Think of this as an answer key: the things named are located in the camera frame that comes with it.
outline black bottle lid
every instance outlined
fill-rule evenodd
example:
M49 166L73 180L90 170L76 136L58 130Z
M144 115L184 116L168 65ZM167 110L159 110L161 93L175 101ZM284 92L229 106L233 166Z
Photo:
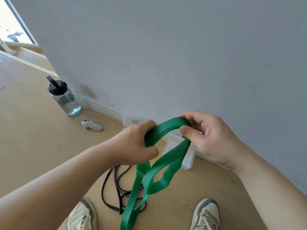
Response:
M48 85L48 91L52 95L63 95L67 91L67 84L66 82L60 80L54 80L51 76L46 76L47 79L50 81Z

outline hand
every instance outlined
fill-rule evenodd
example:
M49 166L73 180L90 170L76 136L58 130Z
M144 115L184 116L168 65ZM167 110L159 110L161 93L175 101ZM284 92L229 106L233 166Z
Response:
M114 165L137 165L159 155L155 147L144 146L144 136L157 124L153 120L127 127L113 138L102 143L107 145Z
M189 120L192 125L182 126L179 129L181 134L213 163L235 170L244 163L247 155L253 153L220 117L199 111L189 111L179 116Z

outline window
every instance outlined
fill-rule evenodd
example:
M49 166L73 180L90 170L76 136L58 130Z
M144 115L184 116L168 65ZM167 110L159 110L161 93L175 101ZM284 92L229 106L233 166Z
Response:
M37 44L10 0L0 0L0 39Z

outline water bottle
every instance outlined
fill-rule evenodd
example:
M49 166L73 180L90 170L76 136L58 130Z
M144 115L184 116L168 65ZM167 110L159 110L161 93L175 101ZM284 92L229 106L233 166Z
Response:
M48 91L63 111L65 111L68 116L79 115L82 108L67 84L60 80L55 81L51 76L46 77L50 81Z

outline forearm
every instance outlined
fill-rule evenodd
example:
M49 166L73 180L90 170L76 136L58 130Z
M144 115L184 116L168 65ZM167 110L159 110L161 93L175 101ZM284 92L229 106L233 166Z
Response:
M253 151L237 171L268 230L305 229L307 197Z
M0 199L4 229L57 229L111 166L107 144L94 146Z

